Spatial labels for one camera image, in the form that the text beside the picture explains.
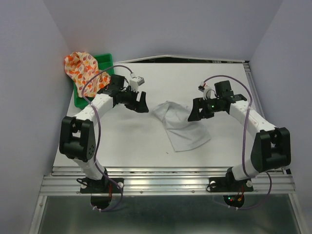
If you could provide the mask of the white skirt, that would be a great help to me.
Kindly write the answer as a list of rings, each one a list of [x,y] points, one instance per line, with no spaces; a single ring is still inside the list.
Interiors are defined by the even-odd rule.
[[[187,106],[167,101],[152,110],[162,122],[175,152],[196,149],[211,140],[207,127],[200,122],[189,122],[191,110]]]

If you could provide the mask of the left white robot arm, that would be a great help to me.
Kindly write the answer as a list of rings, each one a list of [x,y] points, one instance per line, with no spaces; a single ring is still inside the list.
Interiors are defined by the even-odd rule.
[[[108,188],[107,171],[96,159],[98,141],[94,128],[100,126],[101,117],[118,104],[137,113],[149,111],[146,93],[138,90],[144,84],[144,78],[131,74],[127,87],[124,87],[125,80],[124,76],[112,75],[110,83],[101,88],[82,111],[64,117],[61,122],[59,151],[85,173],[86,177],[78,180],[85,189],[104,192]]]

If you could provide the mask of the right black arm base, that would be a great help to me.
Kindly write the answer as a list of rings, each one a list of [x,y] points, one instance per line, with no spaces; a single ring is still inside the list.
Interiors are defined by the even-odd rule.
[[[224,193],[226,205],[234,208],[241,208],[245,202],[245,193],[253,192],[251,180],[236,181],[226,177],[211,177],[206,187],[209,193]]]

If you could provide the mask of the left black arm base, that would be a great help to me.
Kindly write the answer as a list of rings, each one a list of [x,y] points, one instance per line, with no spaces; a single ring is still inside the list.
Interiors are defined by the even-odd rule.
[[[103,177],[101,180],[92,180],[87,177],[77,178],[80,184],[80,193],[91,195],[90,203],[93,210],[108,212],[115,209],[122,199],[124,178],[111,180]]]

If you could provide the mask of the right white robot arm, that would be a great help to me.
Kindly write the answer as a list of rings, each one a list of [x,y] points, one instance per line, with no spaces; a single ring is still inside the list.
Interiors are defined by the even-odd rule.
[[[250,134],[254,139],[250,157],[243,155],[241,164],[230,168],[228,176],[224,178],[227,189],[236,190],[242,180],[290,165],[291,138],[287,128],[278,128],[266,121],[251,106],[252,99],[235,94],[228,80],[215,83],[214,89],[204,82],[198,88],[203,96],[193,100],[189,122],[226,112],[244,127],[243,134]]]

